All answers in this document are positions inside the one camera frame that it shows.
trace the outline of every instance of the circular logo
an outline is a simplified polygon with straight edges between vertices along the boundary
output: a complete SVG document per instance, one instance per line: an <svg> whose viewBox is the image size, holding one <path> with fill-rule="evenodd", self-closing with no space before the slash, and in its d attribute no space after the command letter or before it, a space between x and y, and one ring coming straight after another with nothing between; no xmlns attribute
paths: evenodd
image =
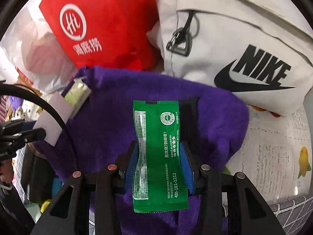
<svg viewBox="0 0 313 235"><path fill-rule="evenodd" d="M175 121L175 116L171 112L163 112L161 114L161 122L164 125L171 125Z"/></svg>
<svg viewBox="0 0 313 235"><path fill-rule="evenodd" d="M81 41L87 32L86 19L81 9L69 3L60 12L60 24L63 32L74 41Z"/></svg>

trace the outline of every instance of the blue gripper pad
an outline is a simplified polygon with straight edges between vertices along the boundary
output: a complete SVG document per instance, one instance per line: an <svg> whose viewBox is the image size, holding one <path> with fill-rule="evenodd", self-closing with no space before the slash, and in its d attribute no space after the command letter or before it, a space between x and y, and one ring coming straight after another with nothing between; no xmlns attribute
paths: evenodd
<svg viewBox="0 0 313 235"><path fill-rule="evenodd" d="M125 183L124 191L127 192L130 187L133 187L134 175L137 167L138 161L138 142L134 146L133 153L131 154L128 167L125 171Z"/></svg>
<svg viewBox="0 0 313 235"><path fill-rule="evenodd" d="M189 193L193 194L195 192L195 185L194 185L194 180L193 180L193 171L191 169L184 145L182 143L179 144L179 149L180 149L180 164L182 166L186 186L187 186Z"/></svg>

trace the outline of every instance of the barcode label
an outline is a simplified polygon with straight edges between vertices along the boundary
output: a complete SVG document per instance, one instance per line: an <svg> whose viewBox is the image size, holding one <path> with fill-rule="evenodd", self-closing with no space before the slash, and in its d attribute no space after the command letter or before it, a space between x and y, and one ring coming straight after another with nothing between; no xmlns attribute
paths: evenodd
<svg viewBox="0 0 313 235"><path fill-rule="evenodd" d="M146 112L135 110L134 117L138 137L139 155L134 175L133 196L136 200L148 200Z"/></svg>

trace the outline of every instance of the yellow object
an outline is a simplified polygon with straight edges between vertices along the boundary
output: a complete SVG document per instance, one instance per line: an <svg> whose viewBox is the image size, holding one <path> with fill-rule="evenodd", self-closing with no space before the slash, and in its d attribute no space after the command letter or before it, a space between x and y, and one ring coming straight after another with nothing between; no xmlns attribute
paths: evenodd
<svg viewBox="0 0 313 235"><path fill-rule="evenodd" d="M51 200L46 200L42 205L41 205L41 208L40 208L40 212L43 213L46 208L49 206Z"/></svg>
<svg viewBox="0 0 313 235"><path fill-rule="evenodd" d="M302 177L306 175L308 162L309 162L308 150L306 149L306 147L302 147L299 157L299 167Z"/></svg>

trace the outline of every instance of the green snack packet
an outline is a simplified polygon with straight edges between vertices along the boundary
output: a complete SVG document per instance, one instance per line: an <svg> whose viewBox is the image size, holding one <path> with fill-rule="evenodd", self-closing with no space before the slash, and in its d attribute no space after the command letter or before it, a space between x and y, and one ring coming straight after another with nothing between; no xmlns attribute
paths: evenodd
<svg viewBox="0 0 313 235"><path fill-rule="evenodd" d="M188 190L179 159L179 108L176 101L134 101L138 162L133 182L134 211L186 209Z"/></svg>

